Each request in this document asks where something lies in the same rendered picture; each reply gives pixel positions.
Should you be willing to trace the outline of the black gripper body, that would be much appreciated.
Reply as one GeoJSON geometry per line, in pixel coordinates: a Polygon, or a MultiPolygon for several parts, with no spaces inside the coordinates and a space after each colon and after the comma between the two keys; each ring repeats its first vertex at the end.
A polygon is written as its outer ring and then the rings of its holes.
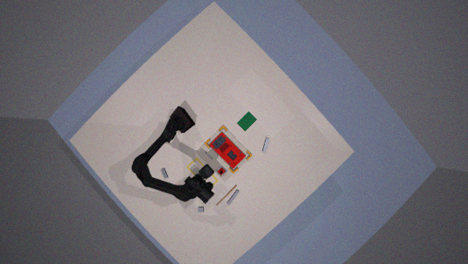
{"type": "MultiPolygon", "coordinates": [[[[211,175],[214,174],[214,171],[213,169],[208,165],[206,164],[202,169],[201,171],[199,172],[199,174],[197,173],[194,177],[198,177],[200,178],[200,180],[202,181],[202,184],[203,184],[203,179],[204,177],[207,175],[208,177],[210,177],[211,175]]],[[[194,178],[193,177],[193,178],[194,178]]]]}

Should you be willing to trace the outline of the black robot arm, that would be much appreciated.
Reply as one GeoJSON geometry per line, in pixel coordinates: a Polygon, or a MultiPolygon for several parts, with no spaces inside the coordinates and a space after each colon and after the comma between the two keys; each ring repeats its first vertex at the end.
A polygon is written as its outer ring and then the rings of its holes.
{"type": "Polygon", "coordinates": [[[182,202],[187,202],[189,199],[197,196],[206,204],[214,195],[211,191],[213,184],[209,181],[200,180],[198,177],[191,178],[188,176],[184,181],[185,185],[179,185],[153,178],[150,175],[147,164],[155,155],[164,143],[170,142],[176,135],[177,130],[182,130],[186,126],[187,121],[178,114],[177,117],[168,120],[162,135],[149,147],[144,153],[137,156],[132,164],[132,171],[137,178],[142,181],[145,187],[151,187],[158,191],[171,194],[182,202]]]}

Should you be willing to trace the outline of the green flat rectangle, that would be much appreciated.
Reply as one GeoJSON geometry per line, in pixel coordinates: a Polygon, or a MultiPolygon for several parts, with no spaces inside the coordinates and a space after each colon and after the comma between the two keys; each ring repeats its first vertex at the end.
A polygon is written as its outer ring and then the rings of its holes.
{"type": "Polygon", "coordinates": [[[257,119],[248,112],[237,124],[246,131],[257,119]]]}

